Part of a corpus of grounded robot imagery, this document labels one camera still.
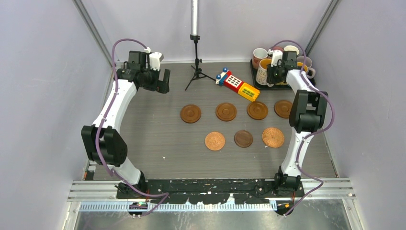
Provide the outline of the patterned mug orange inside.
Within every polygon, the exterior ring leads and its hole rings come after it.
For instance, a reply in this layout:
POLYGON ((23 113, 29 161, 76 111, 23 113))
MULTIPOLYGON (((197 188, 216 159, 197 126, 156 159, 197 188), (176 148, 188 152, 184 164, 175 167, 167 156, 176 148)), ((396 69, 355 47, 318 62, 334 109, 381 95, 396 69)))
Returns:
POLYGON ((267 67, 268 67, 268 65, 271 64, 271 62, 272 62, 272 60, 270 58, 262 59, 259 62, 258 71, 257 71, 257 75, 256 75, 256 82, 259 85, 273 87, 273 84, 267 83, 267 79, 268 79, 267 67))

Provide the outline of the ridged wooden coaster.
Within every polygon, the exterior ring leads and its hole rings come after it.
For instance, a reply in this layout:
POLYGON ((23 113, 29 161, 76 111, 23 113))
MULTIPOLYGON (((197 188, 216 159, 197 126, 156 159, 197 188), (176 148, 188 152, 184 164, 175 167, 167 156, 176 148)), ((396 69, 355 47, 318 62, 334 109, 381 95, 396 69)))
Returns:
POLYGON ((231 121, 237 115, 236 107, 231 103, 221 103, 215 109, 215 114, 221 121, 231 121))
POLYGON ((183 122, 195 123, 201 118, 201 110, 197 105, 188 104, 180 111, 180 117, 183 122))
POLYGON ((262 102, 251 102, 247 106, 247 114, 250 118, 255 120, 262 120, 268 115, 268 107, 262 102))
POLYGON ((293 103, 288 100, 279 100, 274 105, 274 111, 277 116, 288 119, 293 103))

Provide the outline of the woven coaster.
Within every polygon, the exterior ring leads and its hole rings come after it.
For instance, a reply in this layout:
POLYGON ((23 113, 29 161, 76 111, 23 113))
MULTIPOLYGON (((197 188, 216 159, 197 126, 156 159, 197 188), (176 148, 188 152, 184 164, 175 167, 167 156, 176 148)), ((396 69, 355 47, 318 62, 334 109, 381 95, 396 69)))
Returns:
POLYGON ((263 131, 262 140, 269 147, 279 148, 284 144, 285 138, 281 130, 269 127, 263 131))
POLYGON ((205 137, 204 143, 209 150, 218 151, 224 147, 226 139, 219 132, 211 132, 205 137))

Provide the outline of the dark wooden coaster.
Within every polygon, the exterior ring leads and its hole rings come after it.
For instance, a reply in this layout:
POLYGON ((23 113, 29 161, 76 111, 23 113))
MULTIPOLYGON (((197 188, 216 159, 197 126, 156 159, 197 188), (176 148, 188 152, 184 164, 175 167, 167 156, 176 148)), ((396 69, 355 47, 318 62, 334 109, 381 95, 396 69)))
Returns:
POLYGON ((241 148, 247 148, 253 143, 253 136, 246 130, 239 130, 234 135, 234 142, 241 148))

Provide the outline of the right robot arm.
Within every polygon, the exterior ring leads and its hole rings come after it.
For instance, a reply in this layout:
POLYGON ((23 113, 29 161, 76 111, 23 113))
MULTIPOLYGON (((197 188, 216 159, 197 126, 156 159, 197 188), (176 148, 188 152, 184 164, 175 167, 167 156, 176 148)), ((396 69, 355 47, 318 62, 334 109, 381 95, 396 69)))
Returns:
POLYGON ((278 196, 297 191, 301 168, 313 134, 324 124, 327 109, 326 93, 319 92, 306 72, 297 66, 297 52, 268 50, 271 63, 267 65, 267 83, 287 83, 295 98, 289 114, 292 128, 287 155, 274 177, 273 190, 278 196))

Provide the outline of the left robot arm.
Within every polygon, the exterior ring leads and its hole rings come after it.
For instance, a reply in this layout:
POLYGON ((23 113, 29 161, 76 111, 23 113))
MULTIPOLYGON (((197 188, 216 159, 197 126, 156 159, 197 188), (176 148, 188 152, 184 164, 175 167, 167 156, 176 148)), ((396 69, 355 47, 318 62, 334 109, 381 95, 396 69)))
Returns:
POLYGON ((128 192, 142 198, 147 192, 144 175, 129 160, 128 146, 120 135, 125 112, 139 88, 166 94, 169 92, 170 70, 159 80, 164 55, 160 52, 130 51, 128 61, 116 71, 108 101, 90 126, 83 126, 81 137, 88 159, 129 183, 128 192))

